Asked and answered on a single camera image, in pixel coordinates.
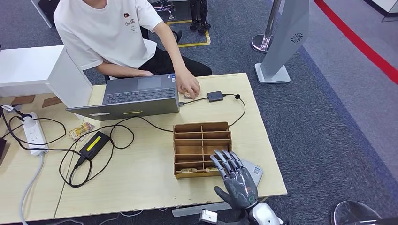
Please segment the person's left hand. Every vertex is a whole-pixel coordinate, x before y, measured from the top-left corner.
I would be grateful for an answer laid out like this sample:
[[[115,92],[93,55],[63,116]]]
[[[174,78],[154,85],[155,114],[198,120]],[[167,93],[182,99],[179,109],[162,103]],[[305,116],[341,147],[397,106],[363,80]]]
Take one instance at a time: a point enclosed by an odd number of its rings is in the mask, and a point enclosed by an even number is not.
[[[200,84],[186,67],[175,68],[177,89],[195,99],[200,94]]]

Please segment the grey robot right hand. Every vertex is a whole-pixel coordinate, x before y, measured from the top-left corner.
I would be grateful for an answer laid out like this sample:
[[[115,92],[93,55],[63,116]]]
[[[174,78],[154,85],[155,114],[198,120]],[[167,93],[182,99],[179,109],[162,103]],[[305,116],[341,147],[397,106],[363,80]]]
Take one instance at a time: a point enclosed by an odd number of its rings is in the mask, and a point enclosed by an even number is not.
[[[233,209],[246,210],[258,204],[258,189],[249,170],[236,153],[215,150],[210,158],[223,179],[226,191],[214,187],[216,194]]]

